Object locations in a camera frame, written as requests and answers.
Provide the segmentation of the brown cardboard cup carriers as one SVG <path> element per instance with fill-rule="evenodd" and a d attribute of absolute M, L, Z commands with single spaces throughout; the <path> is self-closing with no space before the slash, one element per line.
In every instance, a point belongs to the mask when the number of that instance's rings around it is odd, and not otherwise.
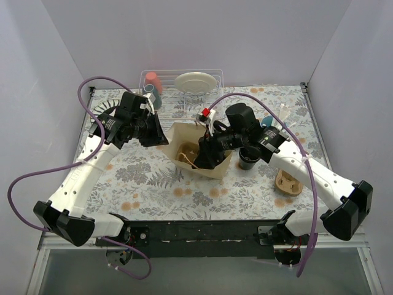
<path fill-rule="evenodd" d="M 274 185 L 284 195 L 296 197 L 303 191 L 303 184 L 284 170 L 279 170 Z"/>

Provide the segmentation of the single brown cup carrier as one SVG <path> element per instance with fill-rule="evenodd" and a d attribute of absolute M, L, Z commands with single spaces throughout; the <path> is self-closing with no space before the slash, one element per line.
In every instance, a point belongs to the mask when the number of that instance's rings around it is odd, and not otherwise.
<path fill-rule="evenodd" d="M 175 159 L 190 165 L 194 164 L 199 153 L 199 145 L 191 142 L 183 142 L 177 152 Z"/>

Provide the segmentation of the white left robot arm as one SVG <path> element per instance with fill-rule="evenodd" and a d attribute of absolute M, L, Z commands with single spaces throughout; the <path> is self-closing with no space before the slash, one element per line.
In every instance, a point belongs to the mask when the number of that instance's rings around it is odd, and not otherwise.
<path fill-rule="evenodd" d="M 92 237 L 109 237 L 116 245 L 130 241 L 127 218 L 109 213 L 86 216 L 87 200 L 110 161 L 124 144 L 137 139 L 141 146 L 167 145 L 153 94 L 124 92 L 117 106 L 104 110 L 91 125 L 80 165 L 70 169 L 60 187 L 46 201 L 38 201 L 34 214 L 50 232 L 75 246 Z"/>

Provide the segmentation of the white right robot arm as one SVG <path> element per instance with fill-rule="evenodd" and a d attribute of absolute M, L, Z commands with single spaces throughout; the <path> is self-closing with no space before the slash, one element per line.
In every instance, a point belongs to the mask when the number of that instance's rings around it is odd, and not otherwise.
<path fill-rule="evenodd" d="M 199 152 L 194 166 L 212 170 L 224 161 L 226 151 L 244 151 L 248 159 L 262 160 L 290 174 L 308 189 L 315 189 L 317 197 L 325 204 L 316 215 L 290 211 L 272 228 L 267 238 L 277 237 L 289 245 L 315 229 L 349 241 L 370 212 L 372 185 L 364 180 L 355 183 L 343 178 L 303 155 L 282 130 L 261 126 L 252 108 L 244 103 L 230 106 L 225 114 L 228 125 L 215 120 L 214 110 L 208 108 L 196 115 L 196 121 L 204 124 L 207 130 L 198 140 Z"/>

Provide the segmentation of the brown paper bag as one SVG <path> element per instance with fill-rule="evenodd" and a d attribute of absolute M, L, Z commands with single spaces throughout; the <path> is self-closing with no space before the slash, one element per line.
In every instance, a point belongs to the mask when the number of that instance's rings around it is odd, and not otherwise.
<path fill-rule="evenodd" d="M 195 168 L 190 164 L 180 162 L 175 159 L 176 152 L 183 142 L 191 142 L 198 145 L 198 140 L 204 135 L 205 131 L 206 128 L 201 125 L 196 126 L 195 124 L 180 122 L 173 123 L 169 131 L 166 133 L 169 145 L 164 146 L 163 153 L 178 168 L 183 168 L 208 178 L 222 180 L 227 174 L 233 155 L 232 151 L 230 151 L 230 155 L 213 170 Z"/>

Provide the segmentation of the stack of black cups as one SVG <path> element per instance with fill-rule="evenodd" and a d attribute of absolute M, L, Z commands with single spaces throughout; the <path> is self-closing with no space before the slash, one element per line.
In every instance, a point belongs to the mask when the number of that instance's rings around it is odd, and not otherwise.
<path fill-rule="evenodd" d="M 242 170 L 251 170 L 259 160 L 259 157 L 253 156 L 244 147 L 239 150 L 239 167 Z"/>

